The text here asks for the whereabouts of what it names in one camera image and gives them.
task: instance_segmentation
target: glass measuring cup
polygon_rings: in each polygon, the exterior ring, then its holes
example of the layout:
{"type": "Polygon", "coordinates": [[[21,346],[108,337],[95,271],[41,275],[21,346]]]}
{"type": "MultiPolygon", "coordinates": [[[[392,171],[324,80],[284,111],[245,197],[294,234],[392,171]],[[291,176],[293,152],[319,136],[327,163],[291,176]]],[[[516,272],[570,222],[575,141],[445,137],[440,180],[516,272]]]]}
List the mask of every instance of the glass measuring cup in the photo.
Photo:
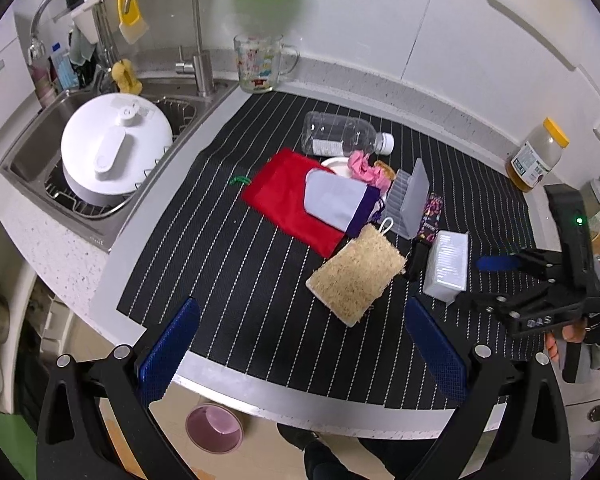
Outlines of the glass measuring cup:
{"type": "Polygon", "coordinates": [[[300,51],[283,43],[282,35],[257,37],[239,34],[234,38],[234,48],[238,63],[238,83],[245,91],[262,94],[273,90],[278,77],[291,72],[300,59],[300,51]],[[280,71],[282,53],[289,50],[294,54],[291,67],[280,71]]]}

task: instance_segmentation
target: black shoe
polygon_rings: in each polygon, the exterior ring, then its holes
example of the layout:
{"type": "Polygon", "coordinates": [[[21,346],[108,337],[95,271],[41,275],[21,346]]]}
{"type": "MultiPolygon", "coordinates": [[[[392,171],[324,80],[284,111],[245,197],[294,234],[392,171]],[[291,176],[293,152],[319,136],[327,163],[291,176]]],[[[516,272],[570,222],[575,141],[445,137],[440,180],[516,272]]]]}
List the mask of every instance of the black shoe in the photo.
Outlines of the black shoe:
{"type": "Polygon", "coordinates": [[[300,430],[299,428],[292,428],[291,426],[285,426],[284,424],[276,424],[278,427],[278,433],[292,446],[296,446],[300,451],[304,451],[304,448],[312,442],[320,440],[318,435],[313,431],[300,430]]]}

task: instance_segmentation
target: crumpled pink paper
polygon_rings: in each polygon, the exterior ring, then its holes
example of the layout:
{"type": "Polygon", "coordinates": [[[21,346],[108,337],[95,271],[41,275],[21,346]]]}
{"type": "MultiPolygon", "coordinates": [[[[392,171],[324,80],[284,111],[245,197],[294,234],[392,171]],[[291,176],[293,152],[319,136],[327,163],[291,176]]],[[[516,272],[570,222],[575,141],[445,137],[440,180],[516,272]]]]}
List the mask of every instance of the crumpled pink paper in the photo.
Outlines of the crumpled pink paper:
{"type": "Polygon", "coordinates": [[[369,156],[360,150],[349,155],[347,167],[351,170],[351,177],[361,180],[370,186],[377,187],[380,195],[384,195],[391,187],[391,181],[386,177],[382,168],[369,165],[369,156]]]}

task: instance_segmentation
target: white countertop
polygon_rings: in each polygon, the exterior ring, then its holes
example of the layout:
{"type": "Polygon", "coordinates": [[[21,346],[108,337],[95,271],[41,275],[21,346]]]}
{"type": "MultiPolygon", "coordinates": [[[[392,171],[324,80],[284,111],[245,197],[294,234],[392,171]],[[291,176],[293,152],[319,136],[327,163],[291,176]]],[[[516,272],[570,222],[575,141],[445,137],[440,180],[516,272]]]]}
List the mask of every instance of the white countertop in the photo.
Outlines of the white countertop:
{"type": "MultiPolygon", "coordinates": [[[[400,121],[442,140],[503,172],[502,160],[406,112],[373,106],[368,99],[331,88],[293,83],[280,87],[400,121]]],[[[133,343],[144,331],[116,307],[145,241],[197,154],[218,134],[249,95],[235,90],[181,148],[154,183],[110,254],[59,224],[0,174],[0,222],[34,270],[88,325],[114,344],[133,343]]],[[[526,194],[539,248],[559,250],[554,222],[542,188],[526,194]]],[[[174,378],[183,386],[230,407],[278,422],[328,433],[375,438],[433,438],[453,410],[388,410],[382,406],[329,399],[236,372],[188,352],[174,378]]],[[[487,430],[497,428],[504,405],[494,407],[487,430]]]]}

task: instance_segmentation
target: dish rack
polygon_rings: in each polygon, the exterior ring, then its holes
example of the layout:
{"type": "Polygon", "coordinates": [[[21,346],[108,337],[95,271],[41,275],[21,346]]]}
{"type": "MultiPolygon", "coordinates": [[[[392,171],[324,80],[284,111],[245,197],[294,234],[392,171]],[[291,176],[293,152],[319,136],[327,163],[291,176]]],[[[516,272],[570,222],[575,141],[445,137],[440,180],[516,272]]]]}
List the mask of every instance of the dish rack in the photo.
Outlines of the dish rack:
{"type": "MultiPolygon", "coordinates": [[[[149,101],[160,108],[165,117],[167,117],[171,126],[171,131],[173,132],[173,142],[176,141],[180,134],[196,117],[196,108],[188,101],[167,97],[149,99],[149,101]]],[[[165,147],[164,153],[167,152],[169,147],[165,147]]],[[[152,169],[153,168],[148,168],[147,170],[144,170],[144,176],[148,176],[152,169]]],[[[136,183],[136,189],[138,189],[141,184],[142,182],[136,183]]],[[[64,171],[62,170],[61,158],[58,158],[58,162],[45,180],[45,191],[51,199],[62,207],[71,210],[82,218],[88,219],[103,219],[113,215],[127,205],[134,195],[133,193],[126,195],[124,201],[117,206],[95,206],[85,202],[78,197],[67,184],[64,177],[64,171]]]]}

